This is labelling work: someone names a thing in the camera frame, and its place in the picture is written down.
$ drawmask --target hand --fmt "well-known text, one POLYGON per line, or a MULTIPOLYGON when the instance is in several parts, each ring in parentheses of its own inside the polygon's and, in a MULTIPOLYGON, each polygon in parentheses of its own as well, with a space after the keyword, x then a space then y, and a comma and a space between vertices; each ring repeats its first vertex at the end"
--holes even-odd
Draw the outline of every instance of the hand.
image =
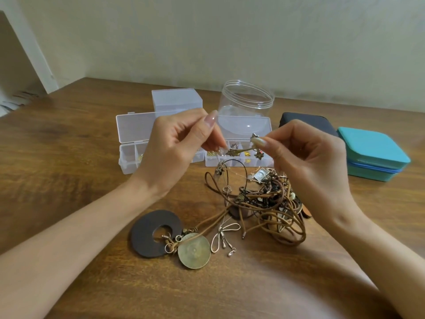
POLYGON ((217 115, 217 111, 207 114, 197 108, 158 117, 140 167, 129 182, 157 198, 164 197, 186 172, 197 150, 226 147, 215 123, 217 115))
POLYGON ((357 213, 348 186, 345 143, 299 120, 252 142, 270 155, 278 173, 286 173, 303 204, 322 226, 357 213))

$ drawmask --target woman's right hand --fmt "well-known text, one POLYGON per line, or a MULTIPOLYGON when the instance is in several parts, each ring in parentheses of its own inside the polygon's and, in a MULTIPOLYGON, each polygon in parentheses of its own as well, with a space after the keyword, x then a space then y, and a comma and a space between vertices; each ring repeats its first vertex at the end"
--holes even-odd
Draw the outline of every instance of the woman's right hand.
POLYGON ((348 186, 345 143, 300 120, 252 139, 286 173, 294 192, 323 227, 362 212, 348 186))

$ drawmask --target clear plastic jar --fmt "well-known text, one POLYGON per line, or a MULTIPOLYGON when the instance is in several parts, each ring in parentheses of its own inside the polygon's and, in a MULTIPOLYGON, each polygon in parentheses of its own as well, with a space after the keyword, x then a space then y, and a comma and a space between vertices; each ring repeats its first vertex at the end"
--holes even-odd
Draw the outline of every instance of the clear plastic jar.
POLYGON ((272 92, 243 82, 229 80, 221 91, 218 114, 222 116, 267 117, 273 106, 272 92))

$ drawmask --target woman's left hand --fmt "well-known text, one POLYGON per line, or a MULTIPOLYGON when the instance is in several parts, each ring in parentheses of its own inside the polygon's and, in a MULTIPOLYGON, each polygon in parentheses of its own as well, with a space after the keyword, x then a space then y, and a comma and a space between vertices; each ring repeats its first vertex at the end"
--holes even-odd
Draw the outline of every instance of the woman's left hand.
POLYGON ((162 198, 186 172, 199 148, 225 148, 226 141, 216 125, 218 113, 203 108, 158 117, 140 167, 128 183, 162 198))

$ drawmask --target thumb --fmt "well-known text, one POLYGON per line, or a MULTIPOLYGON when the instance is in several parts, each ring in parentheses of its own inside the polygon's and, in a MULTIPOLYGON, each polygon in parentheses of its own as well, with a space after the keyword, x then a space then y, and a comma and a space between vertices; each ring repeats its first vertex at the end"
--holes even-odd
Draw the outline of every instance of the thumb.
POLYGON ((186 137, 180 142, 179 146, 188 154, 195 155, 201 145, 210 137, 217 121, 217 110, 212 111, 206 117, 201 118, 190 129, 186 137))
POLYGON ((273 158, 274 168, 279 172, 290 172, 295 166, 302 162, 300 158, 295 156, 282 143, 268 138, 267 136, 263 138, 252 138, 251 142, 273 158))

